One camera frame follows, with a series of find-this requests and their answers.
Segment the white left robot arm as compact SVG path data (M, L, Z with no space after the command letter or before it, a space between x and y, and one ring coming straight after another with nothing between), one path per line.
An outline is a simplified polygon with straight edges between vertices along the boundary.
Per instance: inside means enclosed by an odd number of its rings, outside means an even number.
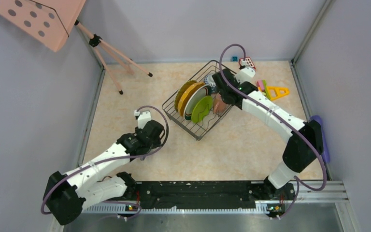
M134 133L125 133L108 149L86 164L62 174L51 174L43 195L41 213L53 215L60 225L67 225L87 208L110 198L134 197L136 188L128 174L103 178L116 168L136 158L159 151L167 141L169 126L151 119Z

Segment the small pink mug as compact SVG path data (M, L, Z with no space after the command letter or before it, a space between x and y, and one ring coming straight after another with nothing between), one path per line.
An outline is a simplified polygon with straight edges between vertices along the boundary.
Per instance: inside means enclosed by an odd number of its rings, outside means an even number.
M213 100L213 113L221 114L227 109L228 105L223 102L221 94L217 93Z

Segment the red patterned bowl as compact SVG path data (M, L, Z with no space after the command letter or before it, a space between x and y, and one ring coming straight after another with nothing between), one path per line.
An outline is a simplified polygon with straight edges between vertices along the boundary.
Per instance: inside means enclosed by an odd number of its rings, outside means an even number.
M216 90L216 83L213 79L213 75L212 74L208 74L204 77L203 79L203 82L206 84L206 85L209 85L212 92L217 92Z

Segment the lime green plate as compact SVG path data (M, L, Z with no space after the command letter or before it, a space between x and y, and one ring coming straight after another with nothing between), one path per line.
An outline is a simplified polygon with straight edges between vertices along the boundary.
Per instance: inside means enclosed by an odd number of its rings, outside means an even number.
M213 98L211 96L203 97L194 107L191 120L198 123L206 117L213 106Z

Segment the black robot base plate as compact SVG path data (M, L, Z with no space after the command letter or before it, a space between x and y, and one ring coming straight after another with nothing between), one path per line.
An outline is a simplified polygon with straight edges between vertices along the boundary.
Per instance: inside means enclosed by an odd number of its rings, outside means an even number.
M109 200L138 203L142 209L254 209L259 201L286 203L294 195L293 184L272 190L262 181L143 181Z

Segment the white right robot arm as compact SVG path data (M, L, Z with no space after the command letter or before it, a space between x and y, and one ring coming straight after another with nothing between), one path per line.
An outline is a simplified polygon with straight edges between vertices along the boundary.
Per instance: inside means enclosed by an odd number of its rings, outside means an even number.
M225 104L256 116L286 142L282 161L264 181L265 195L277 199L283 194L283 186L287 182L322 156L322 127L318 121L304 121L269 100L250 82L254 75L254 69L248 67L240 69L236 74L225 68L213 74L213 80Z

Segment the yellow polka dot plate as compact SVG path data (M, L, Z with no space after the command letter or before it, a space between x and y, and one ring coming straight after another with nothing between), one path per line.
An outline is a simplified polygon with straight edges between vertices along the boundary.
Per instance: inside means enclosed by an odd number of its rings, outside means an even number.
M189 85L180 96L180 99L177 104L177 111L180 116L184 116L186 104L190 100L191 96L201 87L204 86L203 82L195 82Z

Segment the white plate teal rim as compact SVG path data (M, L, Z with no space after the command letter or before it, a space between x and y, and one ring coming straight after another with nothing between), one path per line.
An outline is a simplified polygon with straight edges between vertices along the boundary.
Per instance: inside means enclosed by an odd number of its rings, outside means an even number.
M204 85L200 87L198 90L196 90L193 95L188 100L186 106L183 118L187 121L191 120L192 112L197 103L204 98L205 96L209 96L212 93L212 88L210 85Z

